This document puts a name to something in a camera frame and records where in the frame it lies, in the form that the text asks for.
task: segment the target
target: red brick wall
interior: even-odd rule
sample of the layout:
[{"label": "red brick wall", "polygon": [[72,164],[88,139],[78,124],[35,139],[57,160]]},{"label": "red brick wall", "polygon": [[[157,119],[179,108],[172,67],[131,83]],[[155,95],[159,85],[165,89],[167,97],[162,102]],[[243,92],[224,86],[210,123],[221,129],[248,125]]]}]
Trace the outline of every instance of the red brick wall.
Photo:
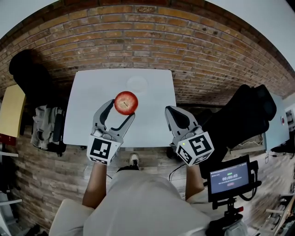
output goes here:
[{"label": "red brick wall", "polygon": [[15,83],[11,58],[27,48],[39,52],[59,89],[79,70],[152,68],[172,71],[177,103],[224,105],[244,83],[282,97],[295,91],[279,51],[224,9],[201,0],[121,3],[64,0],[17,25],[0,41],[0,95]]}]

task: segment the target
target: sneaker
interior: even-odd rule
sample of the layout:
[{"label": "sneaker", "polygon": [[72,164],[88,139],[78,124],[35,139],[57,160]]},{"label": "sneaker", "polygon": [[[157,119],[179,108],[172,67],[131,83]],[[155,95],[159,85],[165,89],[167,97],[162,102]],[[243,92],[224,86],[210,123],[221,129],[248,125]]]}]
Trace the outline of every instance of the sneaker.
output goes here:
[{"label": "sneaker", "polygon": [[138,163],[139,163],[138,154],[136,154],[136,153],[131,154],[130,159],[129,159],[129,164],[132,166],[137,166],[137,168],[138,168],[139,167]]}]

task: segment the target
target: wooden floor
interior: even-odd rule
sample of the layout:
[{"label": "wooden floor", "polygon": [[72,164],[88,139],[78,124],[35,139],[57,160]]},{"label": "wooden floor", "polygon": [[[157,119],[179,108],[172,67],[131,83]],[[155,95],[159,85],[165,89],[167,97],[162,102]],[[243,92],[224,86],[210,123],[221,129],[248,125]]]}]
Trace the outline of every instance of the wooden floor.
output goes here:
[{"label": "wooden floor", "polygon": [[[86,157],[86,150],[79,146],[68,145],[62,157],[55,153],[41,151],[30,144],[31,129],[18,138],[16,150],[19,157],[14,158],[19,171],[16,172],[20,191],[13,190],[15,197],[23,202],[17,204],[20,222],[32,226],[38,223],[46,230],[50,229],[56,211],[65,198],[82,201],[92,169],[92,162]],[[127,148],[120,150],[107,173],[112,176],[119,167],[129,165],[130,154],[136,152],[140,157],[140,168],[151,174],[168,178],[169,174],[182,163],[166,157],[166,148]],[[244,221],[249,225],[262,225],[268,216],[266,208],[277,204],[280,193],[288,193],[293,182],[294,159],[290,156],[269,157],[265,164],[265,155],[251,157],[259,162],[259,180],[263,182],[256,197],[251,202],[238,201],[244,206]],[[172,183],[184,197],[186,168],[182,167],[173,175]]]}]

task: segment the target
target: apple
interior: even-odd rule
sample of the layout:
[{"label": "apple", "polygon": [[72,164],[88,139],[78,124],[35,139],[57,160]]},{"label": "apple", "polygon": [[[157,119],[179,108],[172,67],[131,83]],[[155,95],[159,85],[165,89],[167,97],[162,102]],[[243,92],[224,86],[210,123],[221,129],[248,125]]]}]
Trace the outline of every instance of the apple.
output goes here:
[{"label": "apple", "polygon": [[122,115],[131,115],[138,106],[138,99],[132,92],[124,91],[115,98],[115,108]]}]

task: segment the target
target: tabletop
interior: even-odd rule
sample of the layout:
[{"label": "tabletop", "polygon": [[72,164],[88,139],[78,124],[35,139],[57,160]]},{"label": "tabletop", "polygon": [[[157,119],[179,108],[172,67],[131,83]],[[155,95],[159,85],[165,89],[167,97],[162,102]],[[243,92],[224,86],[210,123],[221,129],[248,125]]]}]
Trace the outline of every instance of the tabletop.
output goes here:
[{"label": "tabletop", "polygon": [[[78,71],[65,117],[64,143],[86,146],[95,112],[122,91],[138,98],[136,117],[122,147],[167,147],[173,135],[168,129],[165,107],[176,106],[172,73],[153,69],[102,69]],[[107,130],[118,128],[127,118],[113,107]]]}]

